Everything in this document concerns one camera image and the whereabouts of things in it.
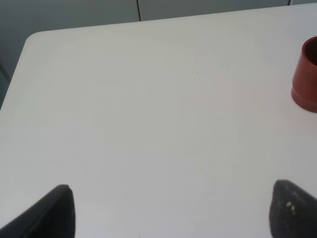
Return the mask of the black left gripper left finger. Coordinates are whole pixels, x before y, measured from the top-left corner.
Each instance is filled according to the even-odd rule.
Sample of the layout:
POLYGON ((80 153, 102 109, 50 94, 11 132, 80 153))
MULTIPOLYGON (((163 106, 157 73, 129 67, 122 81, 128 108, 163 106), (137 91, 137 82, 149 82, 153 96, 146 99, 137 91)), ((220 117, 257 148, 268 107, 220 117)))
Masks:
POLYGON ((66 184, 56 186, 37 203, 0 229, 2 238, 73 238, 74 197, 66 184))

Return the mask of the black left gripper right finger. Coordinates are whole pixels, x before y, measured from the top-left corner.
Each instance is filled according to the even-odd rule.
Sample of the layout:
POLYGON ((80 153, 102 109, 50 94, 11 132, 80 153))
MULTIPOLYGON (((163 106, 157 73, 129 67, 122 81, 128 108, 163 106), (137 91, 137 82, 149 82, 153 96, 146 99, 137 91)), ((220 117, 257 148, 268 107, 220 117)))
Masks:
POLYGON ((277 180, 269 209, 269 227, 273 238, 315 238, 317 199, 289 180, 277 180))

